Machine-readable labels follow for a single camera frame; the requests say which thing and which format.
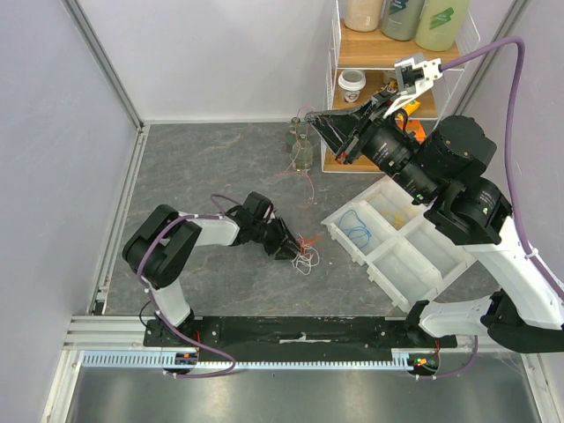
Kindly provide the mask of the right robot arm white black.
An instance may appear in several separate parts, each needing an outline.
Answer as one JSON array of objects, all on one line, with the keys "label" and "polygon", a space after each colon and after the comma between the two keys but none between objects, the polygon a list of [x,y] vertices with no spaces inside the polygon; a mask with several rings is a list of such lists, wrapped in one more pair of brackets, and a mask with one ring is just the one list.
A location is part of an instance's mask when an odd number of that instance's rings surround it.
[{"label": "right robot arm white black", "polygon": [[396,95],[379,92],[355,108],[310,112],[305,119],[351,164],[365,156],[389,176],[425,219],[482,263],[499,289],[475,301],[417,301],[405,324],[413,346],[455,335],[488,336],[516,353],[563,349],[563,302],[516,233],[516,209],[484,173],[496,146],[470,117],[442,119],[425,141],[407,132]]}]

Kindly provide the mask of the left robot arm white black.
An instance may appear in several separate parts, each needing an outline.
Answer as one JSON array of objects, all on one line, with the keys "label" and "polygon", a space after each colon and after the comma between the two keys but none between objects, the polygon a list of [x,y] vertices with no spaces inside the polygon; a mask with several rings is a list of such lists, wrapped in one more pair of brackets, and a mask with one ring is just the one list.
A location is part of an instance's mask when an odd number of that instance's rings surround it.
[{"label": "left robot arm white black", "polygon": [[127,240],[122,258],[148,292],[165,323],[163,337],[172,345],[186,345],[194,333],[193,310],[179,280],[193,249],[236,247],[250,241],[276,260],[294,260],[301,252],[285,221],[275,214],[273,202],[255,191],[217,214],[184,213],[161,204]]}]

